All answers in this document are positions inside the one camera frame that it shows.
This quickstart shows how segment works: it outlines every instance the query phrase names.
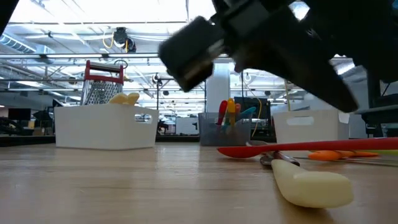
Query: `yellow object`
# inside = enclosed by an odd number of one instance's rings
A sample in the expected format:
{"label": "yellow object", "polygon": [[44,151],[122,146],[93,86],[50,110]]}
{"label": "yellow object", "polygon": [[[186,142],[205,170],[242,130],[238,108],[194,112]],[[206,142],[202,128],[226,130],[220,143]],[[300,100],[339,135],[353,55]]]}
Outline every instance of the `yellow object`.
{"label": "yellow object", "polygon": [[27,123],[27,127],[28,127],[29,129],[34,129],[34,128],[35,128],[35,121],[29,121],[29,122]]}
{"label": "yellow object", "polygon": [[128,96],[124,93],[118,93],[112,97],[109,103],[135,105],[139,98],[139,93],[130,93]]}
{"label": "yellow object", "polygon": [[106,45],[106,43],[105,43],[105,38],[102,38],[102,43],[104,44],[104,46],[105,46],[107,49],[111,49],[112,46],[113,46],[113,34],[114,34],[114,32],[112,33],[112,42],[111,42],[111,45],[110,45],[110,46]]}
{"label": "yellow object", "polygon": [[115,103],[115,104],[127,103],[127,95],[124,93],[118,93],[110,99],[109,103]]}
{"label": "yellow object", "polygon": [[234,126],[235,125],[235,102],[234,102],[234,99],[232,99],[232,98],[228,99],[227,111],[229,114],[229,123],[231,123],[231,126]]}
{"label": "yellow object", "polygon": [[308,208],[336,208],[354,199],[349,179],[332,172],[307,171],[282,159],[271,161],[280,193],[290,203]]}
{"label": "yellow object", "polygon": [[127,102],[130,105],[135,105],[137,103],[137,100],[139,99],[139,93],[130,93],[127,96]]}

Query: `desk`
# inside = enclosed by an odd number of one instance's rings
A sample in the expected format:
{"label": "desk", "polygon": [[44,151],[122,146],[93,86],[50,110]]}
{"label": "desk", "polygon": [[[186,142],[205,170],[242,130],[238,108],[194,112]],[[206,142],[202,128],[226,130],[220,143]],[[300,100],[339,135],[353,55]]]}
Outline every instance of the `desk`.
{"label": "desk", "polygon": [[397,223],[395,167],[300,161],[353,182],[355,201],[314,210],[286,202],[259,158],[228,159],[197,143],[94,151],[53,144],[0,148],[6,223]]}

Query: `yellow cable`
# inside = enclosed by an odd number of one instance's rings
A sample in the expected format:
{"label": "yellow cable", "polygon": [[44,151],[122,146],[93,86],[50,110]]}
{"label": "yellow cable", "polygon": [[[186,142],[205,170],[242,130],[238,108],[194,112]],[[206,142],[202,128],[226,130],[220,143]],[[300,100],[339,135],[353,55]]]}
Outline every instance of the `yellow cable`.
{"label": "yellow cable", "polygon": [[285,80],[285,91],[286,91],[286,99],[287,99],[287,109],[290,111],[290,99],[289,99],[289,90],[287,89],[287,81]]}
{"label": "yellow cable", "polygon": [[246,85],[246,82],[244,82],[244,80],[242,80],[242,82],[244,83],[244,85],[246,86],[246,88],[249,89],[249,91],[251,92],[251,94],[253,94],[254,97],[256,97],[256,99],[259,101],[260,103],[260,110],[259,110],[259,116],[257,117],[257,121],[256,121],[256,127],[254,127],[254,131],[253,134],[251,135],[251,137],[253,138],[254,134],[257,131],[257,125],[259,124],[259,120],[260,120],[260,115],[261,115],[261,111],[262,111],[262,103],[261,100],[253,93],[253,91],[251,91],[251,89]]}
{"label": "yellow cable", "polygon": [[112,33],[112,42],[111,42],[111,45],[110,45],[110,46],[106,45],[106,43],[105,43],[105,38],[102,38],[102,43],[103,43],[104,46],[105,46],[106,48],[108,48],[108,49],[111,49],[112,46],[113,46],[113,34],[114,34],[114,32]]}

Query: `metal utensil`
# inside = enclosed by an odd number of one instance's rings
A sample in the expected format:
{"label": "metal utensil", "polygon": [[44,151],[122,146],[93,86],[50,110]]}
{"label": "metal utensil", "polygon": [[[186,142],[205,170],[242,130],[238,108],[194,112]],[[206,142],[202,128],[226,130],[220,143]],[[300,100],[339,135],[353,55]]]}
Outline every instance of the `metal utensil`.
{"label": "metal utensil", "polygon": [[[294,157],[294,158],[314,161],[313,159],[310,159],[307,157]],[[364,165],[398,167],[398,161],[387,160],[387,159],[338,159],[338,160],[328,161],[328,162],[347,162],[347,163],[364,164]]]}
{"label": "metal utensil", "polygon": [[[255,141],[255,140],[252,140],[252,141],[249,141],[246,143],[247,146],[263,146],[266,144],[268,144],[268,143],[266,143],[264,141]],[[260,163],[264,166],[271,166],[271,161],[273,159],[282,159],[282,160],[290,162],[296,166],[300,166],[300,163],[297,160],[295,160],[293,157],[283,154],[280,151],[265,152],[264,156],[262,156],[260,158]]]}

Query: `white plastic bin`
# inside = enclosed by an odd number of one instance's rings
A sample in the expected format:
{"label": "white plastic bin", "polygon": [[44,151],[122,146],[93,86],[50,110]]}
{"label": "white plastic bin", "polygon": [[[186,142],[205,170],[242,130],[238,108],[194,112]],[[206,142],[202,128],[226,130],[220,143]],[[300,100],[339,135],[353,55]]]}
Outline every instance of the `white plastic bin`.
{"label": "white plastic bin", "polygon": [[349,138],[349,114],[305,110],[274,114],[277,143],[334,141]]}
{"label": "white plastic bin", "polygon": [[[137,122],[136,114],[148,114]],[[159,112],[131,105],[88,105],[55,108],[57,147],[138,149],[155,146]]]}

